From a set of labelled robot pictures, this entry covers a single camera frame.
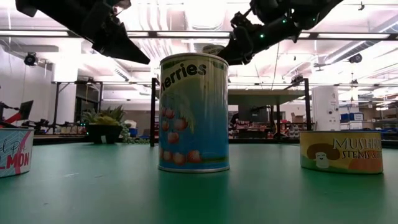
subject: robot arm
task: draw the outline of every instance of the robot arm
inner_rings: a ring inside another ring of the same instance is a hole
[[[233,36],[218,56],[230,65],[247,64],[257,53],[317,25],[343,0],[251,0],[245,14],[231,20]],[[148,64],[149,58],[126,34],[116,17],[130,7],[130,0],[16,0],[17,10],[34,17],[37,10],[55,19],[75,34],[93,43],[93,49],[114,58]],[[264,25],[252,24],[253,12]]]
[[[296,43],[302,30],[315,27],[343,0],[251,0],[250,9],[231,20],[233,35],[218,56],[229,65],[248,64],[257,53],[292,37]],[[252,24],[253,12],[264,25]]]
[[[149,58],[131,42],[116,17],[130,5],[130,0],[16,0],[18,11],[30,17],[42,11],[93,43],[93,49],[105,56],[148,64]]]

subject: box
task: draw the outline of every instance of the box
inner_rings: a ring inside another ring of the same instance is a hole
[[[295,115],[294,113],[291,113],[292,115],[292,123],[304,123],[304,115]]]
[[[342,121],[363,121],[363,113],[342,114]]]

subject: white ceiling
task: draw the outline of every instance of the white ceiling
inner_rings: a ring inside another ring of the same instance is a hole
[[[122,12],[119,18],[128,30],[217,30],[231,31],[229,20],[235,12],[248,9],[250,0],[132,0],[132,7]],[[381,32],[386,21],[398,18],[398,0],[362,0],[365,9],[359,11],[360,0],[345,0],[313,30],[314,32]],[[250,15],[252,22],[259,22]],[[0,29],[60,30],[62,25],[39,12],[29,18],[17,12],[13,0],[0,1]],[[7,45],[8,38],[0,44]],[[24,55],[25,46],[60,46],[62,38],[12,38],[12,50]],[[131,80],[148,82],[156,76],[160,59],[180,52],[195,52],[206,44],[226,45],[228,40],[209,39],[133,39],[142,51],[151,58],[150,65],[113,60],[102,55],[92,54],[91,45],[82,41],[82,54],[79,75],[95,77],[97,80],[122,81],[114,70],[128,73]],[[301,40],[294,44],[291,40],[282,41],[269,50],[257,54],[246,66],[229,69],[233,83],[290,83],[293,75],[301,73],[311,83],[349,83],[358,78],[360,83],[396,83],[398,78],[398,41],[380,42],[361,52],[363,61],[358,64],[337,62],[322,67],[317,72],[314,63],[319,59],[342,52],[350,41]],[[56,52],[38,52],[40,58],[56,61]],[[243,84],[230,88],[264,88]]]

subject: potted plant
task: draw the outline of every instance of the potted plant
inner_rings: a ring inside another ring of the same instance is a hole
[[[114,144],[122,131],[124,115],[122,106],[113,110],[109,107],[99,113],[95,110],[83,113],[90,141],[95,144]]]

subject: can label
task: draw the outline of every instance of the can label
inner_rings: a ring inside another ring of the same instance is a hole
[[[380,133],[302,132],[301,166],[327,172],[383,172]]]
[[[169,169],[228,167],[228,66],[204,55],[161,65],[159,165]]]
[[[30,170],[33,131],[0,130],[0,177]]]

